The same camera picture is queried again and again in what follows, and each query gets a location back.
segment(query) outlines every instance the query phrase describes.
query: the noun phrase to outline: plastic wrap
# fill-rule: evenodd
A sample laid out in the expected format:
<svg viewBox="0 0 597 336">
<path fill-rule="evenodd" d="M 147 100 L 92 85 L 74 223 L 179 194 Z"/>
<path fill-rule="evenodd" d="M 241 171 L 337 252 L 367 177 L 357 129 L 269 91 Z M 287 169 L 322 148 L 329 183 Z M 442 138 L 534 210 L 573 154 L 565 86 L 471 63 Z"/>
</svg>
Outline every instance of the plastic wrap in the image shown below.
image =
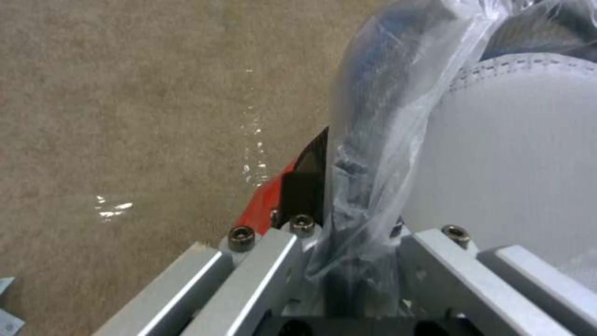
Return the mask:
<svg viewBox="0 0 597 336">
<path fill-rule="evenodd" d="M 403 0 L 369 19 L 351 42 L 331 111 L 324 232 L 307 268 L 308 278 L 325 280 L 328 314 L 400 313 L 398 242 L 392 230 L 409 195 L 427 118 L 457 71 L 484 53 L 516 52 L 495 39 L 486 49 L 505 20 L 531 17 L 546 23 L 565 9 L 588 14 L 584 22 L 589 30 L 594 27 L 589 0 L 529 6 Z M 519 52 L 531 44 L 522 44 Z M 551 48 L 565 53 L 588 44 Z"/>
</svg>

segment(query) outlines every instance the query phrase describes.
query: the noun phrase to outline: red part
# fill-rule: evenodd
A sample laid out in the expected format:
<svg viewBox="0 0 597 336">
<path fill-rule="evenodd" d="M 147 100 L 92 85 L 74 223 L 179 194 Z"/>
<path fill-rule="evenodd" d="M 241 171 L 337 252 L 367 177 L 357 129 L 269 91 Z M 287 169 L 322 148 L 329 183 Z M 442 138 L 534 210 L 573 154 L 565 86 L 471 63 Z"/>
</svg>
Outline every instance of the red part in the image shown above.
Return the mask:
<svg viewBox="0 0 597 336">
<path fill-rule="evenodd" d="M 282 175 L 292 172 L 293 168 L 294 162 L 287 165 L 280 175 L 260 186 L 234 226 L 248 226 L 259 234 L 265 234 L 270 227 L 270 212 L 272 209 L 277 209 L 280 204 Z"/>
</svg>

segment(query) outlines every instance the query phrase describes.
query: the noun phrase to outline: hole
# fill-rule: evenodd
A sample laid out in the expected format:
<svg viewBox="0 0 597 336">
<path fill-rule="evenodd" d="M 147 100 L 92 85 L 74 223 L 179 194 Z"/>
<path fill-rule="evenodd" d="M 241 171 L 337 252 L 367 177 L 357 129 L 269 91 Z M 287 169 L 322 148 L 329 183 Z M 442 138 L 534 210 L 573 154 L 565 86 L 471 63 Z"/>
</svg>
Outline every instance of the hole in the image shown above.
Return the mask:
<svg viewBox="0 0 597 336">
<path fill-rule="evenodd" d="M 449 336 L 439 324 L 433 321 L 421 321 L 414 327 L 414 336 Z"/>
<path fill-rule="evenodd" d="M 390 238 L 396 238 L 400 236 L 400 232 L 402 232 L 402 225 L 396 225 L 390 232 Z"/>
<path fill-rule="evenodd" d="M 464 237 L 464 232 L 462 232 L 462 230 L 457 227 L 449 227 L 448 233 L 451 234 L 452 236 Z"/>
<path fill-rule="evenodd" d="M 305 215 L 298 215 L 296 217 L 296 223 L 298 226 L 300 227 L 306 227 L 309 225 L 309 217 L 305 216 Z"/>
<path fill-rule="evenodd" d="M 286 322 L 280 331 L 278 336 L 312 336 L 313 330 L 311 326 L 303 320 L 292 319 Z"/>
</svg>

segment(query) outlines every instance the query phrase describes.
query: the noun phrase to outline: white object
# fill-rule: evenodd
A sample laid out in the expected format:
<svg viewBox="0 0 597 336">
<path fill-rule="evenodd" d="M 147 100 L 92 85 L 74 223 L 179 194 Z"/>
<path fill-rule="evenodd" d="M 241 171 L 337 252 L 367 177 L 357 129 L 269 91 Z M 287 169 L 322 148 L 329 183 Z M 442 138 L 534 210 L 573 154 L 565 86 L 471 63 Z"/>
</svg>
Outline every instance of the white object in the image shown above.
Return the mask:
<svg viewBox="0 0 597 336">
<path fill-rule="evenodd" d="M 406 224 L 523 245 L 597 290 L 596 87 L 594 63 L 555 54 L 463 69 L 429 118 Z"/>
</svg>

